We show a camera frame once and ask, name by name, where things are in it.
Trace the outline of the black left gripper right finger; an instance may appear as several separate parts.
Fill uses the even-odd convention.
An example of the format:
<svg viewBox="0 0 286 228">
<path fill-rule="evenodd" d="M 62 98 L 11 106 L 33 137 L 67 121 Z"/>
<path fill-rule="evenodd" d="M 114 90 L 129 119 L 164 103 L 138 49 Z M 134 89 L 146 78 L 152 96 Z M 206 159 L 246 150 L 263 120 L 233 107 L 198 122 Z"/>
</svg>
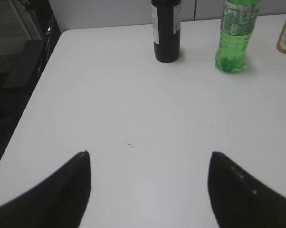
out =
<svg viewBox="0 0 286 228">
<path fill-rule="evenodd" d="M 208 193 L 221 228 L 286 228 L 286 197 L 222 152 L 211 155 Z"/>
</svg>

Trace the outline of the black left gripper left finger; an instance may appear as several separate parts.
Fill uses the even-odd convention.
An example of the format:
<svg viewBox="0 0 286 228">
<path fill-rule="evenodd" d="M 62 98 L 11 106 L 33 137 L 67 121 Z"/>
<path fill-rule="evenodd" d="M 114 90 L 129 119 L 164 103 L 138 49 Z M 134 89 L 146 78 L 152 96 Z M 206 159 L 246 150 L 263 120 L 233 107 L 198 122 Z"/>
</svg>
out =
<svg viewBox="0 0 286 228">
<path fill-rule="evenodd" d="M 91 194 L 91 161 L 79 152 L 41 183 L 0 206 L 0 228 L 77 228 Z"/>
</svg>

